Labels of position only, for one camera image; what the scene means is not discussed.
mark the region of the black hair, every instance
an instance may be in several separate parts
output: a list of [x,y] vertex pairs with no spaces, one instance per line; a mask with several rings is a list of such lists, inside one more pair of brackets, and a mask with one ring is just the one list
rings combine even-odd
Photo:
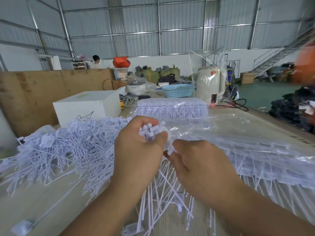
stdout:
[[99,59],[100,59],[100,58],[98,57],[98,55],[93,55],[93,57],[92,57],[92,58],[93,58],[93,60],[94,60],[94,61],[96,61],[96,60],[99,60]]

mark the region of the left hand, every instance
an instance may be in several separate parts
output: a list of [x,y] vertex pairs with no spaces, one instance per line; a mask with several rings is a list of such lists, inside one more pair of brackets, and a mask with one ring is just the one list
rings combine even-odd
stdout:
[[136,202],[158,172],[168,137],[164,131],[147,142],[139,135],[139,128],[148,123],[155,126],[158,120],[136,116],[115,140],[114,173],[110,186],[119,188],[122,194],[128,194]]

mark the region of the black marker drawing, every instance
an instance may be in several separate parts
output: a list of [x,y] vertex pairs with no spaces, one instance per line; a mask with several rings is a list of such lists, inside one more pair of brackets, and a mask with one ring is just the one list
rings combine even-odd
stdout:
[[92,112],[92,113],[90,113],[90,114],[88,114],[88,115],[86,115],[86,116],[84,116],[84,117],[81,117],[80,115],[78,115],[78,117],[80,117],[80,119],[82,119],[82,118],[85,118],[85,117],[92,117],[92,114],[94,113],[94,111]]

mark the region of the blue plastic basket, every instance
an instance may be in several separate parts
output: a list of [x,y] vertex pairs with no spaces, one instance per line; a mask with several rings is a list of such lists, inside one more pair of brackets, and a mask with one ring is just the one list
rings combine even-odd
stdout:
[[161,87],[167,98],[190,97],[194,90],[191,84],[175,84]]

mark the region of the hand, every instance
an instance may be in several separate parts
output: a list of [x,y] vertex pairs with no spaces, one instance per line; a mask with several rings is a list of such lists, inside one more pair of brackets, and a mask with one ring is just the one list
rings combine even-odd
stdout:
[[173,146],[178,153],[164,154],[175,168],[179,182],[207,205],[224,204],[234,187],[243,184],[228,157],[215,145],[175,140]]
[[114,174],[110,186],[119,187],[136,202],[158,172],[168,137],[164,131],[147,142],[139,135],[139,128],[148,123],[155,126],[158,120],[136,116],[115,140]]

